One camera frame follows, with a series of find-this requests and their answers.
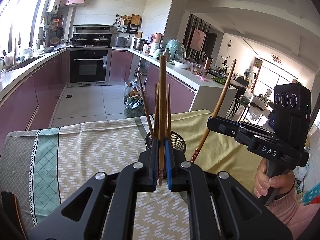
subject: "oven door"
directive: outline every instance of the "oven door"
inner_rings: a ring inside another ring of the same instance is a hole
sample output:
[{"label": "oven door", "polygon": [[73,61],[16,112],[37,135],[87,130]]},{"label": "oven door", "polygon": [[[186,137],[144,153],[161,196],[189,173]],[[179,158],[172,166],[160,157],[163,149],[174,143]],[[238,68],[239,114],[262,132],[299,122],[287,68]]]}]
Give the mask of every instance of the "oven door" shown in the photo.
[{"label": "oven door", "polygon": [[70,82],[106,81],[107,50],[76,50],[70,52]]}]

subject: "wooden chopstick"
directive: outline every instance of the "wooden chopstick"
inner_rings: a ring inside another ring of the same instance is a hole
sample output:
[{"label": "wooden chopstick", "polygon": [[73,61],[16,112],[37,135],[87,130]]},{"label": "wooden chopstick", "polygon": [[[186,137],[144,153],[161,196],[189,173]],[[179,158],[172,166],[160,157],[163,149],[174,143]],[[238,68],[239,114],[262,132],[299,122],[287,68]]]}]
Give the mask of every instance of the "wooden chopstick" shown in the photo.
[{"label": "wooden chopstick", "polygon": [[171,95],[170,95],[170,84],[168,85],[168,137],[171,139]]},{"label": "wooden chopstick", "polygon": [[166,64],[166,56],[160,56],[160,76],[159,76],[159,186],[162,185],[163,178],[163,168],[164,168],[164,153],[165,153],[165,137],[167,134],[166,131],[166,108],[167,108],[167,100],[166,100],[166,74],[167,74],[167,64]]},{"label": "wooden chopstick", "polygon": [[[227,93],[227,90],[228,90],[228,87],[229,87],[229,84],[230,84],[230,80],[231,80],[231,77],[232,77],[232,74],[233,74],[233,70],[235,69],[235,66],[236,66],[236,62],[237,62],[237,60],[234,59],[233,63],[232,63],[232,66],[231,66],[231,69],[230,69],[230,72],[229,72],[229,75],[228,75],[228,78],[226,80],[226,83],[224,84],[223,90],[222,90],[222,92],[220,94],[220,97],[218,99],[218,102],[217,102],[217,104],[216,104],[216,106],[214,108],[214,111],[213,111],[211,117],[217,117],[218,116],[219,110],[220,110],[220,108],[222,106],[222,103],[223,103],[223,100],[224,100],[224,98],[226,96],[226,93]],[[209,132],[210,132],[210,130],[206,127],[206,129],[205,129],[205,131],[204,131],[204,133],[202,135],[202,138],[201,138],[201,140],[199,142],[199,145],[196,148],[195,152],[193,153],[193,156],[190,159],[190,162],[192,162],[192,163],[195,162],[197,156],[199,155],[199,152],[202,149],[202,146],[203,146],[205,140],[207,139],[207,137],[209,135]]]},{"label": "wooden chopstick", "polygon": [[143,91],[143,87],[142,87],[142,83],[141,83],[141,78],[139,76],[139,84],[140,84],[140,90],[141,90],[141,95],[142,95],[142,101],[143,101],[143,107],[144,107],[144,112],[146,114],[146,118],[147,118],[147,123],[148,123],[148,127],[149,127],[149,131],[150,131],[150,135],[151,138],[153,139],[155,137],[154,133],[153,133],[153,129],[152,129],[152,125],[151,125],[151,120],[150,120],[150,115],[149,115],[149,110],[148,110],[148,105],[147,105],[147,100]]},{"label": "wooden chopstick", "polygon": [[159,135],[159,90],[158,84],[156,84],[156,109],[155,109],[155,122],[153,123],[154,138],[158,138]]}]

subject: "oven handle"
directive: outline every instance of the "oven handle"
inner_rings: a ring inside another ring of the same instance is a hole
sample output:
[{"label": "oven handle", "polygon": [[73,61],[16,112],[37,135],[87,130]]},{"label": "oven handle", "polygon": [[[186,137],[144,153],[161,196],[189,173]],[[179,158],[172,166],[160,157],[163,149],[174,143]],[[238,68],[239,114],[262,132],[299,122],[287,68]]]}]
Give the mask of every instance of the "oven handle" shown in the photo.
[{"label": "oven handle", "polygon": [[79,60],[103,60],[103,58],[84,58],[84,59],[73,59],[74,61],[79,61]]}]

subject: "tablecloth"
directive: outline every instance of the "tablecloth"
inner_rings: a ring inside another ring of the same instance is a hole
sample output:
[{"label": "tablecloth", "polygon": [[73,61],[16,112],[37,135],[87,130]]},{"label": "tablecloth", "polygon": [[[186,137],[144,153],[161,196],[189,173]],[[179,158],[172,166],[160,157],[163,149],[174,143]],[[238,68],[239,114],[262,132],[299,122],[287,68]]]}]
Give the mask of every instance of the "tablecloth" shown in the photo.
[{"label": "tablecloth", "polygon": [[[207,110],[172,115],[171,127],[186,142],[187,160],[210,115]],[[0,159],[0,190],[17,195],[29,232],[95,173],[120,172],[136,162],[148,132],[145,116],[11,132]],[[260,159],[233,138],[210,132],[196,164],[211,173],[225,170],[251,191]],[[187,204],[166,181],[153,193],[138,193],[133,239],[189,239],[188,223]]]}]

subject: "cutting board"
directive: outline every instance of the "cutting board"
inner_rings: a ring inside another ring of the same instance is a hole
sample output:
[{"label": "cutting board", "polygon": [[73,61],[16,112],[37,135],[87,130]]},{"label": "cutting board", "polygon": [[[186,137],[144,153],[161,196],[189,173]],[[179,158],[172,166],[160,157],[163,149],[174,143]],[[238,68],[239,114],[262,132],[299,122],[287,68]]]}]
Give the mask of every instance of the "cutting board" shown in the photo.
[{"label": "cutting board", "polygon": [[140,15],[132,14],[131,24],[141,26],[141,21],[142,21],[142,18]]}]

